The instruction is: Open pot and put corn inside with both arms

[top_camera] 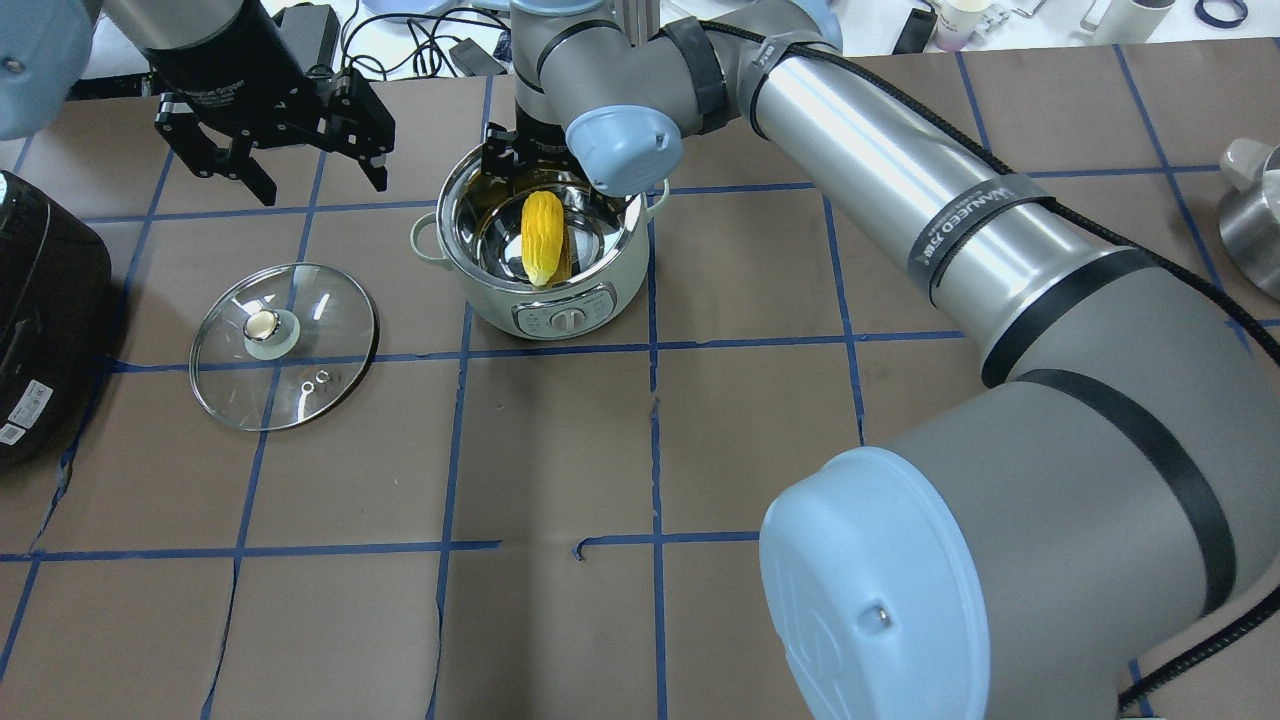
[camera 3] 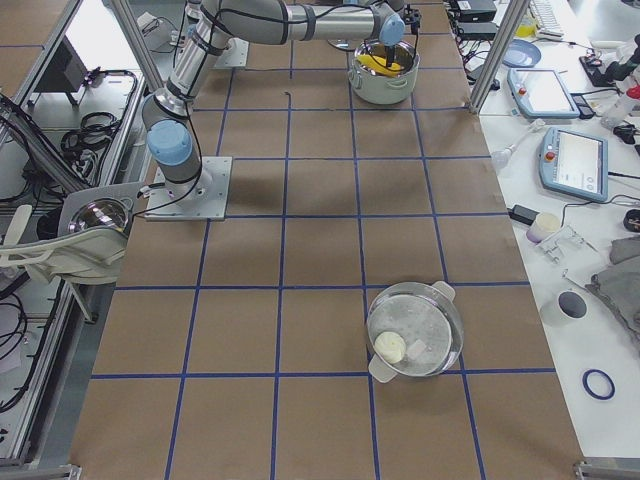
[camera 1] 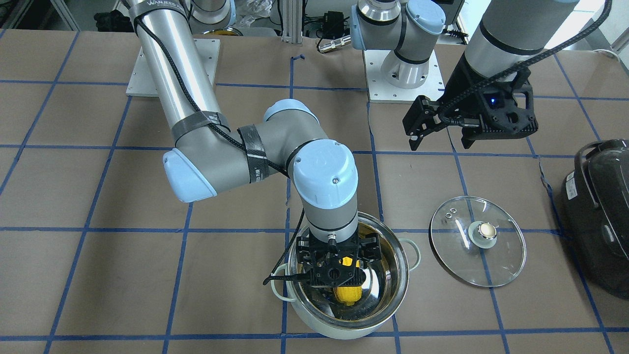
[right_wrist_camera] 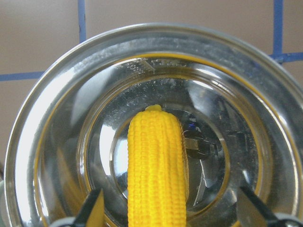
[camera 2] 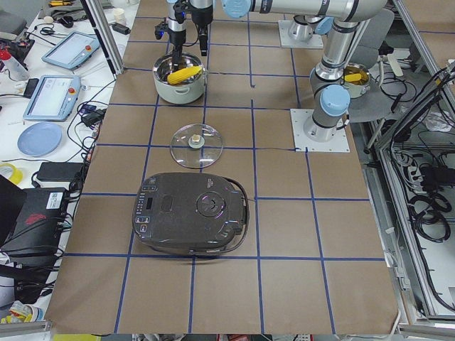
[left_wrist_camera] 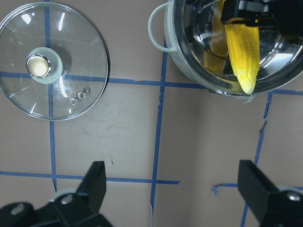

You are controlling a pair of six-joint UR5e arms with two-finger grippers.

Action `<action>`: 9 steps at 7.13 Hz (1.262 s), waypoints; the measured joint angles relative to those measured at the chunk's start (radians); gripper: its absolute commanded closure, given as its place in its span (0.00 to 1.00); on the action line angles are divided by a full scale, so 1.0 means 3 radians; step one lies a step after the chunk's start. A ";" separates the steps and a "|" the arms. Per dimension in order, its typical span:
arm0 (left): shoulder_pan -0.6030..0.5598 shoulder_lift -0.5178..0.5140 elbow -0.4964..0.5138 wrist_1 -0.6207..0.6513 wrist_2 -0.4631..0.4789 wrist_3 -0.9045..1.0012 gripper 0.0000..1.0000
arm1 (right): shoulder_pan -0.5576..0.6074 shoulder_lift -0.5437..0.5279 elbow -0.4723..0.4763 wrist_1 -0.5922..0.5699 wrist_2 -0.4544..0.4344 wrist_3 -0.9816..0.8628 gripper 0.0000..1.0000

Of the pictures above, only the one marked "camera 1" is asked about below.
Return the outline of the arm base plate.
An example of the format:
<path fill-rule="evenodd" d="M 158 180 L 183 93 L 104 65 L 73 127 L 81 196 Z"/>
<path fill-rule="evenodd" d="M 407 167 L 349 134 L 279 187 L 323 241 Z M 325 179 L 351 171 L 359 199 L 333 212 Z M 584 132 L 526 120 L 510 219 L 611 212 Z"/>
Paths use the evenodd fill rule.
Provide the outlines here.
<path fill-rule="evenodd" d="M 195 38 L 192 46 L 186 45 L 186 49 L 193 49 L 192 54 L 172 54 L 175 63 L 180 65 L 181 78 L 191 79 L 196 74 L 213 85 L 221 45 L 217 38 Z M 158 98 L 166 88 L 179 89 L 168 60 L 164 54 L 158 54 L 159 50 L 157 44 L 148 49 L 140 48 L 126 89 L 128 96 Z"/>
<path fill-rule="evenodd" d="M 413 103 L 419 95 L 438 99 L 445 90 L 435 52 L 418 65 L 392 50 L 366 50 L 364 61 L 371 103 Z"/>

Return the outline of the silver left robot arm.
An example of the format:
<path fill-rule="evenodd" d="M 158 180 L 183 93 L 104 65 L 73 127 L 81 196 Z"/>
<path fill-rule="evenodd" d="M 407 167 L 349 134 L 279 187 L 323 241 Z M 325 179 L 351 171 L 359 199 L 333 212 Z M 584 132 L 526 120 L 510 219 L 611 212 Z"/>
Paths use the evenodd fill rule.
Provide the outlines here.
<path fill-rule="evenodd" d="M 402 123 L 411 150 L 449 126 L 462 128 L 462 144 L 521 139 L 537 132 L 528 59 L 540 59 L 544 46 L 566 20 L 575 0 L 492 0 L 485 10 L 442 96 L 418 96 Z M 417 88 L 447 26 L 442 7 L 432 0 L 360 0 L 349 20 L 352 46 L 387 50 L 382 74 L 388 83 Z"/>

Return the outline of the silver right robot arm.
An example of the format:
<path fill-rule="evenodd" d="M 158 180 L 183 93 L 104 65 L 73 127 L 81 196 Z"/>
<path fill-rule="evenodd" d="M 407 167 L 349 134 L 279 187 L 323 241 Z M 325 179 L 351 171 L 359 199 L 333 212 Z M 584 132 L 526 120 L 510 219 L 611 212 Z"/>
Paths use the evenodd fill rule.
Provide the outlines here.
<path fill-rule="evenodd" d="M 282 280 L 313 287 L 364 283 L 359 264 L 381 258 L 375 236 L 359 236 L 359 175 L 352 152 L 328 139 L 301 101 L 283 99 L 263 122 L 232 130 L 222 114 L 177 0 L 125 0 L 175 147 L 163 156 L 167 178 L 184 203 L 215 197 L 274 173 L 294 184 L 308 222 L 297 238 L 303 273 Z"/>

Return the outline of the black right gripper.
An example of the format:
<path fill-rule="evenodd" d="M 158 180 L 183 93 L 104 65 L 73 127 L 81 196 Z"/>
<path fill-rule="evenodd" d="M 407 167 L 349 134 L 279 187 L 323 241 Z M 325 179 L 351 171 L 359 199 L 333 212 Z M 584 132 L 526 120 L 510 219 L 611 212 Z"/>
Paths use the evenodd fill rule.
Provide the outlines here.
<path fill-rule="evenodd" d="M 360 264 L 382 259 L 379 235 L 358 231 L 343 242 L 323 242 L 307 231 L 306 236 L 297 237 L 296 256 L 303 270 L 295 280 L 320 288 L 360 286 L 366 280 Z"/>

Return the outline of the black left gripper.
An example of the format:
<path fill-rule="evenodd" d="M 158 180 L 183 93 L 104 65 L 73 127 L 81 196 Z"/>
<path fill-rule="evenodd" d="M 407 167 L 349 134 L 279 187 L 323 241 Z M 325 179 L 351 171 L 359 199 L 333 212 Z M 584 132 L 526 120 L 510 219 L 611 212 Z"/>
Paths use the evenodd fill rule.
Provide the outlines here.
<path fill-rule="evenodd" d="M 485 79 L 462 56 L 438 101 L 420 95 L 404 116 L 403 128 L 411 150 L 416 151 L 422 139 L 447 127 L 447 123 L 462 125 L 461 142 L 465 149 L 478 140 L 520 139 L 537 132 L 533 90 L 528 80 L 531 71 L 518 67 L 513 79 L 494 81 L 447 108 L 456 96 Z M 438 117 L 447 123 L 436 121 Z"/>

